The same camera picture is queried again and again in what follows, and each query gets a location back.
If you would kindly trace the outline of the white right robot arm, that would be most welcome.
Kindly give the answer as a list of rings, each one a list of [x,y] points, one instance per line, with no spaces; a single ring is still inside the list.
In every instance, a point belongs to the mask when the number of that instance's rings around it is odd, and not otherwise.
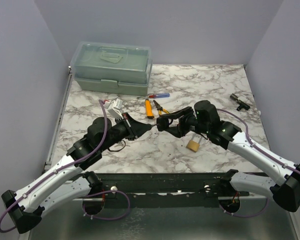
[[[157,129],[176,138],[184,137],[190,131],[206,135],[211,143],[243,157],[266,174],[257,176],[234,171],[230,178],[220,183],[224,195],[255,193],[271,198],[286,211],[296,212],[300,207],[300,163],[264,148],[250,138],[248,131],[221,120],[218,112],[219,109],[208,100],[201,100],[194,107],[161,115],[156,120]]]

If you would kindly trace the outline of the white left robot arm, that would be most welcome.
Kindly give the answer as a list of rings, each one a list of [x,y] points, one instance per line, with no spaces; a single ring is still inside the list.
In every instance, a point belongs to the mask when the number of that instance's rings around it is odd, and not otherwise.
[[[14,229],[24,234],[36,227],[48,211],[66,201],[88,195],[97,197],[102,182],[87,168],[102,158],[102,152],[127,139],[136,140],[152,129],[124,113],[115,125],[107,117],[96,118],[87,133],[73,144],[61,160],[26,187],[7,190],[1,196]]]

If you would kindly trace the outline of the black padlock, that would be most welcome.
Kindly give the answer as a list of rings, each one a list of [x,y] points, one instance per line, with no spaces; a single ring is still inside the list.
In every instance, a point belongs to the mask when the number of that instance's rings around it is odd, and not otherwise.
[[[167,130],[173,123],[173,119],[160,116],[156,119],[156,126],[159,132]]]

